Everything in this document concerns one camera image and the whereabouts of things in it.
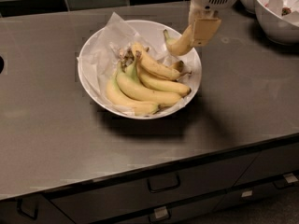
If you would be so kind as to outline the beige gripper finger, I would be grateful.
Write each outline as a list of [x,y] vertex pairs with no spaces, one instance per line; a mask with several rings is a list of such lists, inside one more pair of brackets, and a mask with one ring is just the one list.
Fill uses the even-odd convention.
[[211,8],[204,8],[196,5],[194,2],[190,3],[188,24],[207,24],[219,19],[218,12]]
[[193,47],[205,46],[217,33],[221,19],[195,19],[192,24],[191,45]]

